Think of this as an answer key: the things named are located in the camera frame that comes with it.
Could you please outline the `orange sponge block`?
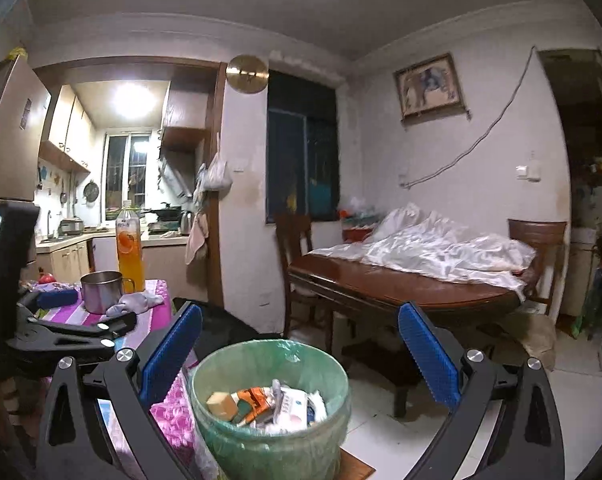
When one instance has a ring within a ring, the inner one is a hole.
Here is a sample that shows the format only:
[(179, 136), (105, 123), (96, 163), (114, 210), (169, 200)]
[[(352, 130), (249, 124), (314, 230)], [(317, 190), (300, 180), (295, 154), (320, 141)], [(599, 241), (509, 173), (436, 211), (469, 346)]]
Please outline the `orange sponge block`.
[(231, 393), (216, 391), (210, 394), (205, 406), (217, 419), (230, 422), (238, 414), (238, 405)]

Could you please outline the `orange paper cup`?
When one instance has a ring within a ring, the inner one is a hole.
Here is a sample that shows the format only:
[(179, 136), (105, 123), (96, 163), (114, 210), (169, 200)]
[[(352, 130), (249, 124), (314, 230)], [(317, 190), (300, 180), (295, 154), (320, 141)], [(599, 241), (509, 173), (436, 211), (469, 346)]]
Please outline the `orange paper cup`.
[(271, 387), (252, 387), (235, 392), (233, 398), (238, 405), (238, 414), (233, 418), (239, 427), (250, 425), (262, 414), (272, 411), (275, 396)]

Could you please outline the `red white medicine carton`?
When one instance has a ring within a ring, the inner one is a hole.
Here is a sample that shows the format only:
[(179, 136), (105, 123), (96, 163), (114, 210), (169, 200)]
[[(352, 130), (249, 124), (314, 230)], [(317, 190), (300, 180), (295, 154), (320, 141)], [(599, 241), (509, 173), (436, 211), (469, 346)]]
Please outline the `red white medicine carton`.
[(307, 393), (283, 385), (278, 379), (272, 382), (275, 401), (272, 421), (266, 426), (270, 434), (293, 434), (323, 422), (327, 408), (318, 390)]

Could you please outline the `green lined trash bin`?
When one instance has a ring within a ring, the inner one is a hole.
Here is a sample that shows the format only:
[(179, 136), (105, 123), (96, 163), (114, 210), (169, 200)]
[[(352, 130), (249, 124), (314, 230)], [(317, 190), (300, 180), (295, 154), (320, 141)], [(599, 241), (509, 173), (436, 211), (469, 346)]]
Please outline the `green lined trash bin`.
[(301, 342), (232, 344), (190, 373), (197, 429), (228, 479), (332, 479), (351, 416), (341, 364)]

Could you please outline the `steel mug pot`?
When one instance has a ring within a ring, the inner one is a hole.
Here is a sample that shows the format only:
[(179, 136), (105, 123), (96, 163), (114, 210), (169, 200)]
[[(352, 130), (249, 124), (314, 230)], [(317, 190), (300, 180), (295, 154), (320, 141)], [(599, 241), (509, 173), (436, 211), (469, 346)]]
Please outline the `steel mug pot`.
[(126, 293), (125, 284), (135, 289), (132, 278), (125, 278), (119, 271), (88, 273), (80, 278), (80, 284), (85, 310), (92, 314), (105, 314), (110, 307), (118, 304)]

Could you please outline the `grey white glove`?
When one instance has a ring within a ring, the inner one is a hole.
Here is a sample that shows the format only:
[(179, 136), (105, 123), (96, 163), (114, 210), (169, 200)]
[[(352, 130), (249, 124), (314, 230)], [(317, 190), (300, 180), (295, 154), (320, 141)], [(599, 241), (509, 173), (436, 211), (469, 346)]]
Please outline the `grey white glove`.
[(151, 292), (132, 292), (132, 294), (123, 295), (116, 304), (109, 307), (105, 315), (107, 318), (115, 318), (118, 315), (133, 312), (141, 314), (149, 309), (163, 304), (163, 297)]

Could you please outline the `orange juice bottle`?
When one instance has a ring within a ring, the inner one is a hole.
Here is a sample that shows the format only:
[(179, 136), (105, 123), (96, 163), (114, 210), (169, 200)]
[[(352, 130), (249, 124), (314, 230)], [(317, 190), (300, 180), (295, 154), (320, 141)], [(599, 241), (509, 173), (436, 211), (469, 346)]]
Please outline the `orange juice bottle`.
[(141, 220), (130, 200), (125, 200), (116, 219), (116, 244), (119, 272), (128, 294), (145, 289), (141, 234)]

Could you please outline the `black bag on floor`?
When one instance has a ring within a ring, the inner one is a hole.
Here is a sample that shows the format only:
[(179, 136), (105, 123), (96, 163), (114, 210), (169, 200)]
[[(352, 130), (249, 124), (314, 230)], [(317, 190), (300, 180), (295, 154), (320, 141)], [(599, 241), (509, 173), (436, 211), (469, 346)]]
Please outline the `black bag on floor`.
[(201, 334), (193, 347), (197, 356), (209, 354), (230, 344), (266, 339), (269, 336), (260, 334), (253, 327), (221, 307), (203, 301), (196, 301), (196, 304), (202, 313)]

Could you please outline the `steel electric kettle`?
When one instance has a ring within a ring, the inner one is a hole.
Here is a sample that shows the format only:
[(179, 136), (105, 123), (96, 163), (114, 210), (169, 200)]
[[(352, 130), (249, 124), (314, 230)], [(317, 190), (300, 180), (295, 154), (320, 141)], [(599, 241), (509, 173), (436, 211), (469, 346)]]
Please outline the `steel electric kettle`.
[(179, 235), (188, 236), (194, 223), (194, 214), (189, 210), (182, 210), (179, 217)]

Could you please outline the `hanging pink towel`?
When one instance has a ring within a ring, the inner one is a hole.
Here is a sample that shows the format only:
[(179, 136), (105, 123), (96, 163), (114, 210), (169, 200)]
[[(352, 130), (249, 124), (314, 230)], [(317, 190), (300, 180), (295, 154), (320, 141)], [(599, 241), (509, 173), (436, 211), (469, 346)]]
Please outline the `hanging pink towel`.
[(198, 214), (194, 214), (193, 220), (191, 220), (191, 227), (187, 237), (184, 259), (187, 266), (207, 257), (208, 237), (208, 217), (204, 212), (198, 212)]

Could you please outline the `dark wooden chair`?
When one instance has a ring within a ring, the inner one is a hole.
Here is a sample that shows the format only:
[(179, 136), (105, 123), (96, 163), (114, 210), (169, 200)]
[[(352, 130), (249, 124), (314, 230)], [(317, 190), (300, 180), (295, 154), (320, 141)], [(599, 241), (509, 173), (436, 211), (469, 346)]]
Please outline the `dark wooden chair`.
[(312, 222), (307, 214), (275, 214), (274, 216), (276, 246), (281, 274), (284, 280), (284, 329), (283, 335), (288, 338), (292, 325), (298, 327), (319, 327), (316, 312), (324, 312), (323, 327), (325, 347), (328, 354), (333, 353), (333, 305), (307, 286), (306, 281), (299, 278), (295, 267), (305, 255), (302, 243), (307, 246), (307, 252), (313, 250)]

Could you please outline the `brown wooden dining table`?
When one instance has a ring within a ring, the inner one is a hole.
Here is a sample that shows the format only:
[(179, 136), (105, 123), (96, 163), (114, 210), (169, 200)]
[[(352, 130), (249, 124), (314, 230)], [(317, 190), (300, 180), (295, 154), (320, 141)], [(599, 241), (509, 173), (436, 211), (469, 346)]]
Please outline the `brown wooden dining table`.
[(352, 320), (397, 326), (399, 307), (412, 302), (436, 326), (492, 322), (521, 306), (511, 290), (485, 284), (446, 283), (427, 276), (306, 254), (295, 264), (299, 278)]

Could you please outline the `white plastic sheet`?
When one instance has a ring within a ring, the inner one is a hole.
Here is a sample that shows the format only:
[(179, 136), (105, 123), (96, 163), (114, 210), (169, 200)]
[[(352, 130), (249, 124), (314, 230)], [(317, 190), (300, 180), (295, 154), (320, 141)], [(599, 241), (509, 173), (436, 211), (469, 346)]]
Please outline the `white plastic sheet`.
[(365, 240), (317, 248), (312, 254), (446, 283), (485, 284), (522, 296), (522, 273), (531, 268), (536, 251), (520, 240), (479, 232), (409, 203), (390, 211)]

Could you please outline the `framed elephant picture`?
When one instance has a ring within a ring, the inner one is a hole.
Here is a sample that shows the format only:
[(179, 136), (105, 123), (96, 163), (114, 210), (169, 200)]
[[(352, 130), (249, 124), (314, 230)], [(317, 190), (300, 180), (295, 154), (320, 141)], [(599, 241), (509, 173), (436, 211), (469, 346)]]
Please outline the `framed elephant picture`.
[(402, 122), (468, 110), (450, 53), (401, 68), (393, 79)]

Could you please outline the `round gold wall clock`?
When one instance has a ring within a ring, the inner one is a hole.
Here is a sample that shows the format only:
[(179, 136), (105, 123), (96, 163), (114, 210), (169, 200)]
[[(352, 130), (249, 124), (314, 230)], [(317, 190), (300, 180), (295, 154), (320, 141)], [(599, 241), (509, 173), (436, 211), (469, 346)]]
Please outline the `round gold wall clock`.
[(237, 55), (226, 66), (226, 80), (235, 91), (256, 94), (269, 83), (269, 66), (254, 55)]

